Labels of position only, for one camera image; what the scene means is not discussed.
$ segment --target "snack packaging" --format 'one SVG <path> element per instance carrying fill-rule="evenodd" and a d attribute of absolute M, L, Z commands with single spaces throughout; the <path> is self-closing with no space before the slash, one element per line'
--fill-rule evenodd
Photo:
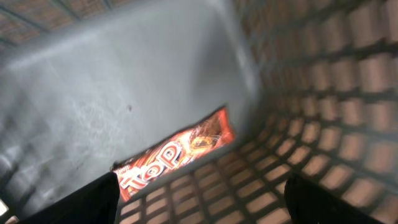
<path fill-rule="evenodd" d="M 231 143 L 233 139 L 228 112 L 222 108 L 199 124 L 115 165 L 113 172 L 118 175 L 122 199 L 128 201 L 150 182 Z"/>

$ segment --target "chocolate bar wrapper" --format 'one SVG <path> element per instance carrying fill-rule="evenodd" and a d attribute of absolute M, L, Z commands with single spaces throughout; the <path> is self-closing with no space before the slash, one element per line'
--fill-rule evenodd
<path fill-rule="evenodd" d="M 122 199 L 128 201 L 150 182 L 231 143 L 233 139 L 228 112 L 222 108 L 198 125 L 114 166 Z"/>

